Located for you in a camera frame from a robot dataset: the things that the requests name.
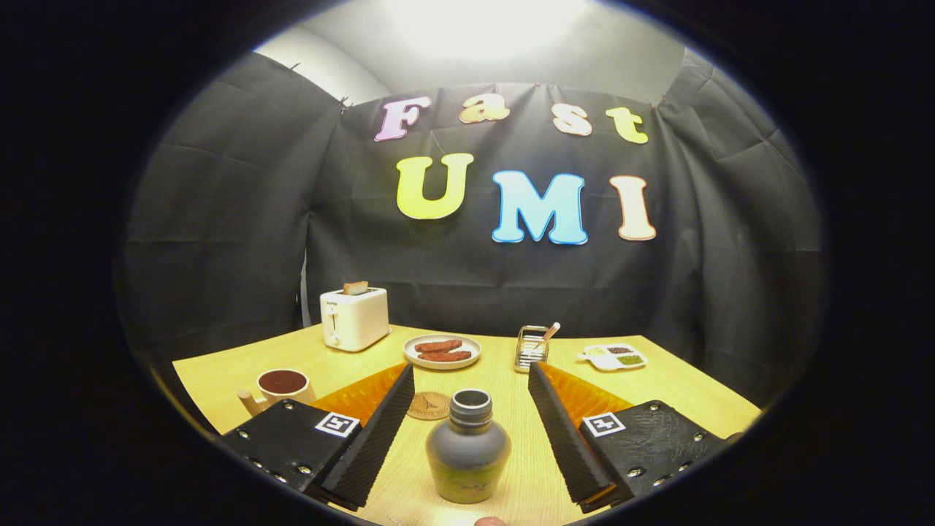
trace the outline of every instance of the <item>coffee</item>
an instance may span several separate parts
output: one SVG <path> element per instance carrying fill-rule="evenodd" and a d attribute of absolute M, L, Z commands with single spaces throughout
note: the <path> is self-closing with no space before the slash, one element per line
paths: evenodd
<path fill-rule="evenodd" d="M 277 394 L 294 393 L 304 387 L 308 380 L 306 377 L 295 371 L 270 371 L 260 376 L 258 383 L 260 387 Z"/>

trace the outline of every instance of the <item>yellow tabletop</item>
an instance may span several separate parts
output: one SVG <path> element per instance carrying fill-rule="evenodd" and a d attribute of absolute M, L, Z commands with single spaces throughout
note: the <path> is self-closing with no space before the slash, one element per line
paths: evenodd
<path fill-rule="evenodd" d="M 195 405 L 221 434 L 250 419 L 237 398 L 246 388 L 259 398 L 257 374 L 276 368 L 305 373 L 322 396 L 369 374 L 405 361 L 403 343 L 437 331 L 391 326 L 369 348 L 349 353 L 325 346 L 321 325 L 197 358 L 173 362 Z M 568 497 L 539 413 L 527 390 L 528 374 L 512 368 L 516 338 L 468 336 L 481 344 L 481 358 L 465 369 L 415 367 L 415 388 L 451 396 L 465 387 L 484 389 L 494 402 L 494 420 L 512 439 L 512 453 L 495 495 L 477 504 L 454 504 L 435 493 L 424 444 L 438 421 L 407 416 L 373 485 L 367 505 L 352 515 L 379 524 L 471 526 L 500 517 L 510 526 L 567 524 L 583 514 Z M 627 343 L 646 356 L 645 367 L 603 372 L 576 355 L 590 344 Z M 661 400 L 712 433 L 726 438 L 744 431 L 759 409 L 737 393 L 642 336 L 552 339 L 549 363 L 639 404 Z"/>

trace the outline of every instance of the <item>cup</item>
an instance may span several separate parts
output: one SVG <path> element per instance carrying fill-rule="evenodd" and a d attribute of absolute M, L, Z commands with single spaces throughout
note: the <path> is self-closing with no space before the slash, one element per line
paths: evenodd
<path fill-rule="evenodd" d="M 315 402 L 315 391 L 309 378 L 295 369 L 270 369 L 256 377 L 256 386 L 262 398 L 255 399 L 247 389 L 237 392 L 237 397 L 251 416 L 257 416 L 270 405 L 284 399 L 311 404 Z"/>

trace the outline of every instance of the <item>toaster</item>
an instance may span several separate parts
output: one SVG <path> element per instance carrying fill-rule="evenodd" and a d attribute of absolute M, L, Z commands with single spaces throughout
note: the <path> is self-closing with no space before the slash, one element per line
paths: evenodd
<path fill-rule="evenodd" d="M 321 296 L 324 344 L 343 351 L 362 351 L 390 331 L 386 289 L 368 287 L 363 294 L 343 290 Z"/>

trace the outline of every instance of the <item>blue letter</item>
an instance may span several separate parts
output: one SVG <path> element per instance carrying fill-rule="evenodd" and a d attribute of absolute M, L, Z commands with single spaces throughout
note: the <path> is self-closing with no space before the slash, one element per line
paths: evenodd
<path fill-rule="evenodd" d="M 525 236 L 519 228 L 519 215 L 529 229 L 532 239 L 539 241 L 545 234 L 549 220 L 555 217 L 555 226 L 549 240 L 557 244 L 585 244 L 587 232 L 582 229 L 581 190 L 584 179 L 570 173 L 552 178 L 545 196 L 539 192 L 522 171 L 505 170 L 494 174 L 500 185 L 500 226 L 494 230 L 494 241 L 518 243 Z"/>

